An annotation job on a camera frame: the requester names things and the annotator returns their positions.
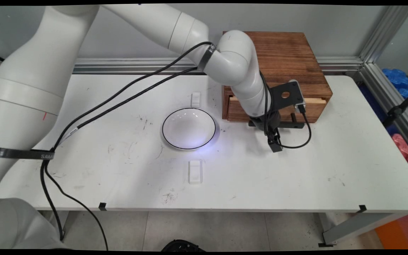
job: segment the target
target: gray floor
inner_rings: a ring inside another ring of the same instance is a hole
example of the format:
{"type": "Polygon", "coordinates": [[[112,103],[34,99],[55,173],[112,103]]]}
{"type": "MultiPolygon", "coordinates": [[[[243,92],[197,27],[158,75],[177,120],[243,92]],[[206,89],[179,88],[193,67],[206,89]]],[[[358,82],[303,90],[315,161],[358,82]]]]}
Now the gray floor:
{"type": "MultiPolygon", "coordinates": [[[[313,213],[99,211],[110,250],[160,251],[185,239],[206,251],[383,249],[375,231],[319,248],[322,225],[313,213]]],[[[71,211],[64,242],[76,250],[103,250],[100,229],[86,211],[71,211]]]]}

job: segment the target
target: table leg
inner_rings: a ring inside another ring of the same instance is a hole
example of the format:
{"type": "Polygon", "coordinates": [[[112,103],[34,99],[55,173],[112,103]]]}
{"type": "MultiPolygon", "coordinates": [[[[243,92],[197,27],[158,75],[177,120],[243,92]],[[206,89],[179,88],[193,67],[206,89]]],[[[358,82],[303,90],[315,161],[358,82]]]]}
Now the table leg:
{"type": "Polygon", "coordinates": [[[319,216],[324,227],[322,235],[324,236],[325,244],[336,245],[338,242],[366,233],[406,215],[407,213],[358,213],[332,227],[326,222],[327,219],[322,214],[319,216]],[[330,226],[330,229],[327,230],[324,225],[330,226]]]}
{"type": "MultiPolygon", "coordinates": [[[[58,211],[58,216],[59,216],[59,220],[61,221],[61,225],[62,225],[62,228],[63,228],[63,234],[64,235],[65,235],[64,225],[65,225],[65,222],[66,222],[67,217],[68,217],[68,212],[69,212],[68,210],[59,210],[58,211]]],[[[51,210],[45,211],[43,213],[43,215],[53,225],[53,227],[55,227],[56,229],[58,228],[58,223],[56,222],[56,218],[55,218],[55,215],[54,215],[53,211],[51,211],[51,210]]]]}

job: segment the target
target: black strap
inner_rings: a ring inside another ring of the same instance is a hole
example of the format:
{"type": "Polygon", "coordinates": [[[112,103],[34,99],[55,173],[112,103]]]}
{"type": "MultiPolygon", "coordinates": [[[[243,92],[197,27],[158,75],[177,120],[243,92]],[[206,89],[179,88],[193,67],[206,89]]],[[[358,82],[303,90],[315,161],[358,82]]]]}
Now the black strap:
{"type": "Polygon", "coordinates": [[[52,160],[54,156],[55,156],[54,152],[44,150],[22,151],[0,148],[0,158],[52,160]]]}
{"type": "Polygon", "coordinates": [[[198,70],[203,71],[205,66],[207,65],[207,62],[210,60],[210,57],[212,57],[212,54],[214,53],[215,49],[217,47],[214,44],[209,45],[207,50],[204,53],[203,58],[201,58],[201,61],[198,64],[198,70]]]}

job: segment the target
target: wooden box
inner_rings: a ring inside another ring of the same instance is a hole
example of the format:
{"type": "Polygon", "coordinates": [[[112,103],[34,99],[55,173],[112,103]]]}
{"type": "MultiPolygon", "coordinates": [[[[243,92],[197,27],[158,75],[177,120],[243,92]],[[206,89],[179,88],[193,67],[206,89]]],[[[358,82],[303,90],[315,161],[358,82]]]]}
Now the wooden box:
{"type": "MultiPolygon", "coordinates": [[[[303,33],[289,32],[245,32],[256,47],[259,69],[269,87],[296,79],[305,98],[306,117],[315,123],[327,102],[332,90],[316,61],[303,33]]],[[[222,86],[222,118],[229,121],[249,121],[231,87],[222,86]]],[[[280,111],[282,121],[291,121],[294,107],[280,111]]],[[[298,122],[304,122],[301,114],[296,114],[298,122]]]]}

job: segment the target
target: white table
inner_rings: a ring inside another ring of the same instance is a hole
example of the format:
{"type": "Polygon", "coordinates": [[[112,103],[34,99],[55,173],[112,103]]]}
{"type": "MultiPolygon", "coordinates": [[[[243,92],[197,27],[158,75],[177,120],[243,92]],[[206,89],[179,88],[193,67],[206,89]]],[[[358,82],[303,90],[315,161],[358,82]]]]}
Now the white table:
{"type": "MultiPolygon", "coordinates": [[[[72,119],[138,77],[73,75],[55,127],[35,148],[50,149],[72,119]]],[[[103,108],[165,77],[149,77],[103,108]]],[[[359,215],[383,213],[375,214],[383,215],[375,223],[408,214],[408,163],[354,81],[326,79],[333,97],[311,124],[310,143],[300,149],[272,153],[262,131],[222,120],[221,86],[207,76],[188,75],[80,129],[58,148],[49,171],[91,210],[99,210],[100,202],[106,210],[317,213],[354,213],[365,205],[367,211],[359,215]],[[186,152],[169,146],[160,134],[170,113],[190,107],[192,92],[201,92],[201,109],[214,118],[217,132],[204,147],[186,152]],[[190,160],[202,160],[202,184],[188,184],[190,160]]],[[[307,139],[308,130],[280,134],[283,144],[294,146],[307,139]]],[[[38,210],[50,209],[39,181],[40,164],[18,161],[0,184],[0,198],[18,197],[38,210]]],[[[52,182],[47,187],[58,210],[82,210],[52,182]]],[[[335,240],[325,238],[327,244],[335,240]]]]}

